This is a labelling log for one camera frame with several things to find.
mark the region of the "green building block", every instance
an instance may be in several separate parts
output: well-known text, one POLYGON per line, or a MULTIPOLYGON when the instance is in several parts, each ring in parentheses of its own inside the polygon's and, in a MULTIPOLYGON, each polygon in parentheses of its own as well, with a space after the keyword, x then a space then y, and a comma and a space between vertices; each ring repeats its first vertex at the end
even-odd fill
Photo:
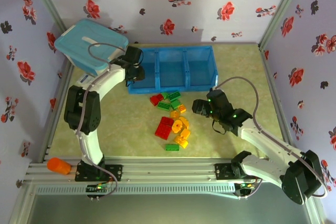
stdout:
POLYGON ((166 100, 169 94, 167 92, 163 92, 161 95, 163 96, 163 99, 166 100))
POLYGON ((178 144, 166 144, 166 151, 179 151, 180 146, 178 144))
POLYGON ((181 105, 181 103, 180 103, 179 100, 174 100, 174 101, 171 102, 170 105, 173 107, 173 109, 176 110, 181 105))
POLYGON ((169 103, 165 103, 165 102, 159 102, 157 107, 160 110, 165 110, 165 111, 169 111, 170 110, 170 104, 169 103))
POLYGON ((178 91, 176 91, 176 92, 171 93, 171 94, 168 95, 168 99, 169 99, 171 102, 177 100, 177 99, 180 98, 180 97, 181 97, 181 94, 180 94, 178 91))

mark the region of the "table surface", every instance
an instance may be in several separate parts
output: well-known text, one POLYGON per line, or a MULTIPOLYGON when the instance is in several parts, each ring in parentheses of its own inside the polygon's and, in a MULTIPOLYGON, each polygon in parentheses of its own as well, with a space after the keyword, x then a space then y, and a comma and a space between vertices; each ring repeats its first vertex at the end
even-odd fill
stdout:
MULTIPOLYGON (((141 45, 157 47, 167 45, 141 45)), ((248 78, 256 86, 260 104, 258 122, 269 132, 281 137, 278 120, 268 88, 260 52, 256 44, 213 45, 219 74, 219 83, 233 76, 248 78)), ((83 71, 75 68, 70 85, 74 84, 83 71)), ((243 80, 233 80, 221 87, 234 108, 242 108, 252 114, 256 98, 252 87, 243 80)), ((165 150, 166 144, 175 143, 173 132, 167 141, 154 135, 162 116, 170 113, 155 108, 149 101, 152 94, 128 94, 125 83, 116 85, 101 101, 101 122, 98 127, 100 147, 105 156, 126 157, 223 157, 232 158, 241 151, 265 155, 232 133, 221 135, 212 129, 212 120, 196 115, 191 107, 195 99, 206 99, 207 92, 184 92, 180 101, 187 108, 183 116, 190 123, 191 135, 186 149, 178 152, 165 150)), ((64 106, 49 152, 51 156, 81 156, 75 134, 64 121, 64 106)))

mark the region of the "red building block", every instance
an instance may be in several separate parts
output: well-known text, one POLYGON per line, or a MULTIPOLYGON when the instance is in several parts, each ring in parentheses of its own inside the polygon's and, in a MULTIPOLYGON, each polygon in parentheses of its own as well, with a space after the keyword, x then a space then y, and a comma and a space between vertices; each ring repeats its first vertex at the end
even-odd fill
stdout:
POLYGON ((171 127, 171 126, 173 126, 173 124, 174 124, 174 119, 172 119, 172 118, 167 118, 166 116, 163 116, 163 117, 161 118, 160 123, 169 125, 169 126, 171 127))
POLYGON ((161 94, 156 95, 156 98, 159 100, 159 102, 164 100, 164 97, 161 94))
POLYGON ((155 131, 155 136, 167 140, 172 130, 172 127, 163 123, 160 123, 155 131))
POLYGON ((150 97, 149 100, 151 101, 151 103, 152 103, 154 106, 158 105, 158 103, 159 103, 159 100, 158 100, 158 98, 157 98, 156 95, 150 97))

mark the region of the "gray floor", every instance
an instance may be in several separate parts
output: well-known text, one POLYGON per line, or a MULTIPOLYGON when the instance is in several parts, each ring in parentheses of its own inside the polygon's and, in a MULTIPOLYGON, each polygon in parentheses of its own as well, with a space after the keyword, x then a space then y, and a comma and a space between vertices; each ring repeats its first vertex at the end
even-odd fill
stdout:
POLYGON ((30 224, 311 223, 304 206, 263 183, 248 200, 212 195, 37 196, 30 224))

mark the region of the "blue plastic lid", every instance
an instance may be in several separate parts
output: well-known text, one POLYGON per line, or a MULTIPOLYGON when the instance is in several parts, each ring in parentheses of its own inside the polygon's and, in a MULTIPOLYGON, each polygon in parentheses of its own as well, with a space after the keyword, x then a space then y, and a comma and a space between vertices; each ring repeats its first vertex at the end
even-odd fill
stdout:
MULTIPOLYGON (((96 60, 88 53, 88 47, 96 42, 110 43, 121 48, 128 45, 125 36, 91 20, 82 19, 55 41, 55 47, 74 62, 86 66, 81 67, 84 71, 92 72, 107 68, 106 63, 96 60)), ((94 56, 107 61, 116 50, 105 45, 93 46, 90 49, 94 56)))

